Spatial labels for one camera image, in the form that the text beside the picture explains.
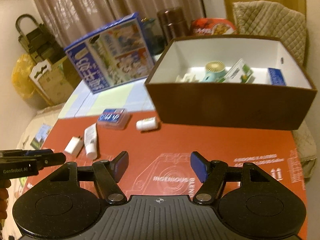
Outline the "person left hand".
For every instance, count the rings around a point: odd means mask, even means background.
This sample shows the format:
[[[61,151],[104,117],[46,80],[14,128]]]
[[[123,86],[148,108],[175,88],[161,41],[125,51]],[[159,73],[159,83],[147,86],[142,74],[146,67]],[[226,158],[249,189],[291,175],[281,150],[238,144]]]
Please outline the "person left hand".
[[[9,198],[8,190],[6,188],[0,189],[0,219],[7,218],[7,199]]]

